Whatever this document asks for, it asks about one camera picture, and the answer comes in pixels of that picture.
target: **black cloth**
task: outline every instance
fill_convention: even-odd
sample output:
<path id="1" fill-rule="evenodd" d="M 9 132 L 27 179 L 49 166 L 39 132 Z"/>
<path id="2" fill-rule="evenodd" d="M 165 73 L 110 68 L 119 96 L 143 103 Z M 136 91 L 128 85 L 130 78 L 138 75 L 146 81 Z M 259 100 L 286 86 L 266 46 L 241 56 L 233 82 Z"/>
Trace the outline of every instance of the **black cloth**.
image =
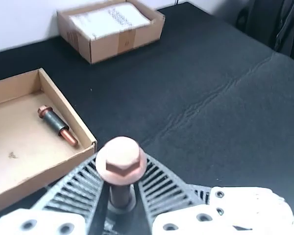
<path id="1" fill-rule="evenodd" d="M 53 38 L 0 53 L 0 79 L 43 67 L 99 147 L 129 136 L 187 183 L 271 188 L 294 210 L 294 61 L 189 3 L 161 12 L 152 45 L 89 65 Z"/>

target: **screw hole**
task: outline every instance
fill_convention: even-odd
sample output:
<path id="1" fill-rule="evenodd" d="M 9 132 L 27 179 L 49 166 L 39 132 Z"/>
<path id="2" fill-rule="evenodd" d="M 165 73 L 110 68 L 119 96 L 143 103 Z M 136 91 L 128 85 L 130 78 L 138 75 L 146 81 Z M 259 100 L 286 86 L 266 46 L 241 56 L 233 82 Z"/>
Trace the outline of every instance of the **screw hole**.
<path id="1" fill-rule="evenodd" d="M 178 227 L 175 224 L 165 224 L 163 226 L 163 229 L 165 231 L 174 231 L 174 230 L 178 230 Z"/>
<path id="2" fill-rule="evenodd" d="M 211 216 L 210 215 L 207 215 L 207 214 L 198 214 L 196 216 L 196 218 L 200 222 L 206 222 L 206 221 L 211 221 L 212 220 Z"/>
<path id="3" fill-rule="evenodd" d="M 28 221 L 24 222 L 21 225 L 21 229 L 23 231 L 28 231 L 28 230 L 31 230 L 32 228 L 34 228 L 36 224 L 37 224 L 37 220 L 31 219 L 31 220 L 28 220 Z"/>
<path id="4" fill-rule="evenodd" d="M 67 235 L 67 234 L 70 234 L 74 229 L 74 225 L 71 224 L 71 223 L 67 223 L 67 224 L 63 224 L 59 231 L 60 231 L 60 234 L 62 235 Z"/>
<path id="5" fill-rule="evenodd" d="M 218 192 L 216 192 L 216 197 L 223 198 L 224 197 L 224 193 L 222 191 L 218 191 Z"/>
<path id="6" fill-rule="evenodd" d="M 222 210 L 221 208 L 217 208 L 217 212 L 219 213 L 219 215 L 223 215 L 224 214 L 224 210 Z"/>

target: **bolt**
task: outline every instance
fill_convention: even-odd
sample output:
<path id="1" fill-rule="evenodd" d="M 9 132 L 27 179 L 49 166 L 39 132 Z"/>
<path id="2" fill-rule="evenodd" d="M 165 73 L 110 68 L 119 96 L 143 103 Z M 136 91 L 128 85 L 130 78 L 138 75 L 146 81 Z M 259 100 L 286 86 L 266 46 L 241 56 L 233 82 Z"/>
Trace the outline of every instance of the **bolt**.
<path id="1" fill-rule="evenodd" d="M 69 132 L 69 126 L 47 105 L 38 108 L 38 116 L 46 121 L 48 125 L 70 145 L 76 146 L 77 139 Z"/>
<path id="2" fill-rule="evenodd" d="M 147 158 L 138 143 L 128 137 L 116 137 L 105 144 L 96 156 L 96 169 L 110 183 L 110 201 L 118 208 L 131 202 L 130 185 L 146 171 Z"/>

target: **cardboard box lid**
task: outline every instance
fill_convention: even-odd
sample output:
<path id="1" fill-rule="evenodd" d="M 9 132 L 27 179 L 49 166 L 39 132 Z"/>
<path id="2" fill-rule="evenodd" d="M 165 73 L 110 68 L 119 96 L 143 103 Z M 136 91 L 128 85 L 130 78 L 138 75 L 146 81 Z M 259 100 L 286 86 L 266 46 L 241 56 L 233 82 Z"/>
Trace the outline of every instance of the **cardboard box lid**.
<path id="1" fill-rule="evenodd" d="M 71 147 L 37 110 L 49 105 L 78 139 Z M 43 69 L 0 80 L 0 210 L 94 154 L 97 141 Z"/>
<path id="2" fill-rule="evenodd" d="M 98 10 L 110 5 L 129 2 L 133 4 L 146 18 L 150 25 L 127 30 L 120 33 L 91 40 L 70 21 L 69 16 Z M 160 38 L 165 22 L 165 16 L 149 8 L 138 0 L 107 0 L 84 7 L 58 11 L 58 27 L 61 36 L 68 41 L 88 62 L 94 63 L 133 48 L 151 43 Z"/>

